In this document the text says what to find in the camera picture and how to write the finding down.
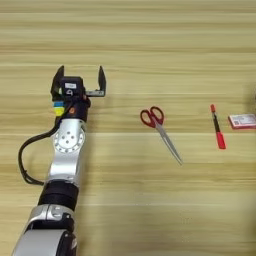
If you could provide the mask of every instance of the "scissors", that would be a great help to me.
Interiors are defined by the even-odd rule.
[[[171,142],[169,136],[166,134],[165,130],[162,127],[162,124],[164,122],[164,113],[159,107],[151,107],[150,110],[143,109],[140,112],[140,119],[141,121],[151,127],[156,128],[157,131],[160,133],[163,141],[165,142],[168,149],[171,151],[173,156],[176,158],[176,160],[179,162],[180,165],[182,165],[183,161],[181,157],[179,156],[177,150],[175,149],[173,143]]]

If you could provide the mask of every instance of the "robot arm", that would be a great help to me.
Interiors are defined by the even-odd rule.
[[[31,211],[13,256],[76,255],[74,212],[86,144],[85,125],[91,105],[89,97],[105,96],[106,80],[102,67],[99,85],[100,90],[86,92],[80,77],[64,76],[63,66],[57,71],[51,89],[56,124],[59,124],[53,134],[54,159],[38,205]]]

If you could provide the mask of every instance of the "red and white box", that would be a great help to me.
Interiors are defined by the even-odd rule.
[[[256,129],[255,114],[230,115],[229,122],[233,129]]]

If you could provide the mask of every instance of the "red marker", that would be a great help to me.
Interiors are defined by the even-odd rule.
[[[212,111],[212,118],[213,118],[213,123],[214,123],[215,131],[216,131],[216,137],[217,137],[217,142],[218,142],[219,148],[226,149],[224,137],[220,131],[220,126],[218,123],[215,106],[213,104],[211,105],[211,111]]]

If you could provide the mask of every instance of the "black cable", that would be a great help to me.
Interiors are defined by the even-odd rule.
[[[75,103],[74,101],[72,101],[72,102],[70,103],[70,105],[67,107],[67,109],[65,110],[65,112],[63,113],[63,115],[60,117],[60,119],[56,122],[56,124],[54,125],[54,127],[53,127],[50,131],[29,138],[29,139],[26,140],[26,141],[22,144],[22,146],[20,147],[20,150],[19,150],[19,153],[18,153],[18,164],[19,164],[19,168],[20,168],[21,175],[22,175],[23,179],[25,180],[25,182],[27,182],[28,184],[43,186],[43,185],[44,185],[44,182],[32,178],[32,177],[28,174],[27,170],[25,170],[24,165],[23,165],[23,161],[22,161],[22,153],[23,153],[23,150],[24,150],[29,144],[31,144],[31,143],[33,143],[33,142],[36,142],[36,141],[38,141],[38,140],[45,139],[45,138],[47,138],[47,137],[51,137],[51,136],[59,129],[59,126],[60,126],[61,121],[62,121],[63,118],[67,115],[67,113],[68,113],[69,110],[72,108],[72,106],[74,105],[74,103]]]

